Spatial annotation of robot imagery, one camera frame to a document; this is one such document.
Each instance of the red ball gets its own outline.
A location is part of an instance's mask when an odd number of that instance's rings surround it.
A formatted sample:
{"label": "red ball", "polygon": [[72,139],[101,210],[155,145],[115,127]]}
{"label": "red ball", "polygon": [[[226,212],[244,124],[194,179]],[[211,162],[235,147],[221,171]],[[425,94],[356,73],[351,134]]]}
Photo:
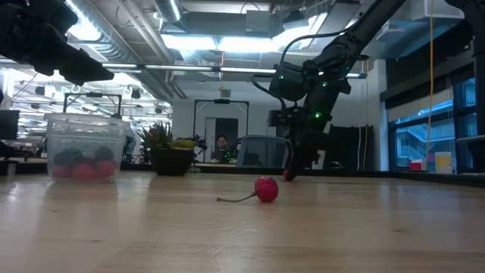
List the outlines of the red ball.
{"label": "red ball", "polygon": [[278,184],[273,178],[261,177],[255,182],[255,192],[261,202],[273,202],[278,197]]}
{"label": "red ball", "polygon": [[116,164],[113,161],[102,161],[96,165],[96,177],[106,179],[114,175]]}
{"label": "red ball", "polygon": [[83,163],[73,169],[73,178],[78,180],[93,180],[96,179],[96,173],[93,167]]}
{"label": "red ball", "polygon": [[52,171],[52,175],[59,178],[69,178],[73,176],[72,170],[63,165],[56,165]]}

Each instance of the glass wall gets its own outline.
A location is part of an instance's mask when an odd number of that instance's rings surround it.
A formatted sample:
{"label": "glass wall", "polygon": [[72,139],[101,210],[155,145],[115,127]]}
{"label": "glass wall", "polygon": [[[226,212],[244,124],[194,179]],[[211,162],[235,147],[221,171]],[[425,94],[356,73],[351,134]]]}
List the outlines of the glass wall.
{"label": "glass wall", "polygon": [[[457,144],[462,137],[477,135],[475,109],[475,80],[470,79],[453,87],[453,99],[432,107],[430,126],[428,171],[435,171],[436,152],[450,152],[452,167],[466,172],[473,165],[465,144]],[[406,169],[414,160],[426,160],[428,147],[429,108],[400,118],[389,125],[391,169]]]}

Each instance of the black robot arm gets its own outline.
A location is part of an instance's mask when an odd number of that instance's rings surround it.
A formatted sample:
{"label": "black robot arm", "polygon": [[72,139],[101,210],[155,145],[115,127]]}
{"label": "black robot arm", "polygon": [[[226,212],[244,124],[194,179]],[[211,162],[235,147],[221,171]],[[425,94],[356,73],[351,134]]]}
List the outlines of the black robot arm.
{"label": "black robot arm", "polygon": [[0,0],[0,55],[31,64],[44,75],[54,70],[71,83],[112,80],[114,74],[64,35],[78,18],[64,0]]}
{"label": "black robot arm", "polygon": [[[485,33],[483,1],[446,1],[463,10],[466,19],[474,26],[476,35]],[[327,122],[332,120],[330,113],[338,95],[350,93],[346,75],[356,61],[367,58],[361,56],[361,52],[404,3],[405,0],[376,0],[357,23],[342,31],[319,56],[305,61],[302,66],[283,61],[289,46],[283,52],[281,63],[275,65],[277,70],[268,94],[280,101],[286,99],[293,102],[306,96],[302,107],[283,106],[281,111],[270,112],[272,126],[289,128],[288,137],[294,155],[285,172],[287,180],[292,180],[303,168],[310,167],[318,158],[318,150],[326,150],[332,145],[333,140],[323,131]]]}

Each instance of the wooden table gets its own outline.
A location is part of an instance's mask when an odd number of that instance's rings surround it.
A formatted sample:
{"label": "wooden table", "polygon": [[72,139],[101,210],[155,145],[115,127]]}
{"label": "wooden table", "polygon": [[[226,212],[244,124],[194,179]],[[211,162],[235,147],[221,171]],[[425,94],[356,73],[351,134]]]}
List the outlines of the wooden table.
{"label": "wooden table", "polygon": [[299,177],[272,204],[215,202],[255,178],[0,178],[0,272],[485,271],[485,190]]}

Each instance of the person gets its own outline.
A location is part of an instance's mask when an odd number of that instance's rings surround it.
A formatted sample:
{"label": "person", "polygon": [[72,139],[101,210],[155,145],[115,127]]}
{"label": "person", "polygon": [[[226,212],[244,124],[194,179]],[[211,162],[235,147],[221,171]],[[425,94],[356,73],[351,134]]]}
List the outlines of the person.
{"label": "person", "polygon": [[217,149],[212,152],[211,159],[212,161],[220,162],[223,156],[223,150],[227,146],[227,138],[224,135],[220,135],[217,138]]}
{"label": "person", "polygon": [[[119,114],[113,114],[111,118],[117,118],[121,120],[123,119]],[[131,163],[131,160],[133,158],[133,151],[135,150],[135,147],[136,147],[135,133],[133,132],[130,126],[127,129],[127,141],[125,142],[125,146],[123,148],[123,154],[126,155],[124,159],[126,163]]]}

